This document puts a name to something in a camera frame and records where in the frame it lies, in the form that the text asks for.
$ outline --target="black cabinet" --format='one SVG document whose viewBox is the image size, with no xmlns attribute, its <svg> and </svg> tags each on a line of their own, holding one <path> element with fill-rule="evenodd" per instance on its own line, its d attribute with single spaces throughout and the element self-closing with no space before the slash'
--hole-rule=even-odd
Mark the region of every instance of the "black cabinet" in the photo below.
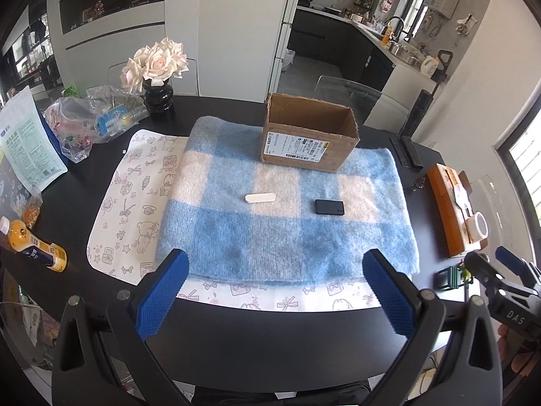
<svg viewBox="0 0 541 406">
<path fill-rule="evenodd" d="M 339 66 L 351 26 L 343 21 L 297 10 L 287 48 L 296 55 Z"/>
<path fill-rule="evenodd" d="M 366 36 L 350 25 L 350 33 L 340 63 L 340 71 L 345 80 L 359 82 L 364 65 L 372 53 L 374 45 Z"/>
<path fill-rule="evenodd" d="M 374 48 L 362 71 L 359 82 L 376 90 L 383 90 L 393 72 L 394 65 L 381 50 Z"/>
<path fill-rule="evenodd" d="M 326 15 L 297 9 L 287 47 L 340 67 L 342 77 L 383 90 L 393 64 L 364 32 Z"/>
</svg>

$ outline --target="person's hand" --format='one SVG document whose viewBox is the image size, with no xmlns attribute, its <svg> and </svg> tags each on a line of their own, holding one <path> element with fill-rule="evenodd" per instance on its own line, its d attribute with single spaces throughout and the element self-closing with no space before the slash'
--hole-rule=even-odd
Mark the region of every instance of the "person's hand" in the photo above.
<svg viewBox="0 0 541 406">
<path fill-rule="evenodd" d="M 505 360 L 505 358 L 507 358 L 507 354 L 509 352 L 509 347 L 507 345 L 508 333 L 509 333 L 509 327 L 507 327 L 507 325 L 501 324 L 498 327 L 498 334 L 501 336 L 498 339 L 498 351 L 500 353 L 500 360 L 502 362 Z M 524 352 L 522 354 L 517 354 L 515 358 L 513 358 L 513 361 L 511 362 L 511 369 L 515 373 L 520 371 L 520 368 L 524 366 L 524 364 L 528 361 L 531 355 L 532 355 L 531 352 Z M 529 375 L 538 360 L 539 360 L 539 353 L 537 353 L 534 356 L 534 358 L 531 359 L 531 361 L 528 363 L 528 365 L 524 367 L 522 371 L 520 371 L 520 375 L 523 377 Z"/>
</svg>

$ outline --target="barcode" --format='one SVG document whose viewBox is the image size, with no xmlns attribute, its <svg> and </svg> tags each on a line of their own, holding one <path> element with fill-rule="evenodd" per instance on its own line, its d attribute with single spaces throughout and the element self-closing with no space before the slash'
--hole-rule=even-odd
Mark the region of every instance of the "barcode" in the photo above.
<svg viewBox="0 0 541 406">
<path fill-rule="evenodd" d="M 286 154 L 286 157 L 299 158 L 300 160 L 310 160 L 310 157 L 296 156 L 296 155 L 293 155 L 293 154 Z"/>
</svg>

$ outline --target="kitchen counter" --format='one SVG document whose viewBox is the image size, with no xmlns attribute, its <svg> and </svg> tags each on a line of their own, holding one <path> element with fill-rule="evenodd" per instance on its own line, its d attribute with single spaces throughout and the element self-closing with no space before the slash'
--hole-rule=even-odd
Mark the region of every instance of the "kitchen counter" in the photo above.
<svg viewBox="0 0 541 406">
<path fill-rule="evenodd" d="M 357 23 L 356 21 L 352 21 L 350 20 L 349 18 L 345 18 L 345 17 L 340 17 L 340 16 L 337 16 L 337 15 L 333 15 L 331 13 L 327 13 L 327 12 L 323 12 L 322 10 L 317 10 L 317 9 L 313 9 L 311 7 L 304 7 L 304 6 L 297 6 L 297 10 L 303 10 L 305 12 L 312 12 L 312 13 L 315 13 L 317 15 L 321 15 L 323 17 L 328 17 L 328 18 L 332 18 L 332 19 L 335 19 L 335 20 L 339 20 L 339 21 L 342 21 L 344 23 L 347 23 L 347 24 L 351 24 L 353 27 L 355 27 L 359 32 L 363 33 L 364 36 L 366 36 L 366 38 L 374 45 L 376 46 L 384 55 L 386 58 L 389 59 L 389 61 L 391 61 L 395 66 L 396 65 L 399 65 L 399 66 L 402 66 L 402 67 L 405 67 L 409 70 L 411 70 L 412 72 L 418 74 L 418 75 L 421 75 L 423 78 L 425 78 L 426 80 L 430 81 L 433 83 L 432 85 L 432 89 L 434 88 L 434 86 L 436 85 L 436 83 L 434 81 L 432 81 L 427 75 L 425 74 L 422 74 L 419 69 L 417 69 L 416 67 L 412 67 L 408 64 L 406 64 L 404 61 L 401 61 L 400 59 L 398 59 L 395 55 L 391 54 L 389 52 L 389 50 L 386 48 L 386 47 L 383 47 L 382 44 L 381 44 L 381 41 L 376 38 L 374 35 L 371 34 L 370 30 L 368 27 L 366 27 L 364 24 L 361 24 L 361 23 Z"/>
</svg>

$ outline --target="cardboard box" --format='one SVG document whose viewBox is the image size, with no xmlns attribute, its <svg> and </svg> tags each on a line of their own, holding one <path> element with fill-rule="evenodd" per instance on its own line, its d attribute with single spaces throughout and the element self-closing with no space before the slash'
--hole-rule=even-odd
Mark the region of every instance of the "cardboard box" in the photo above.
<svg viewBox="0 0 541 406">
<path fill-rule="evenodd" d="M 335 173 L 359 143 L 353 111 L 286 94 L 270 94 L 260 160 Z"/>
</svg>

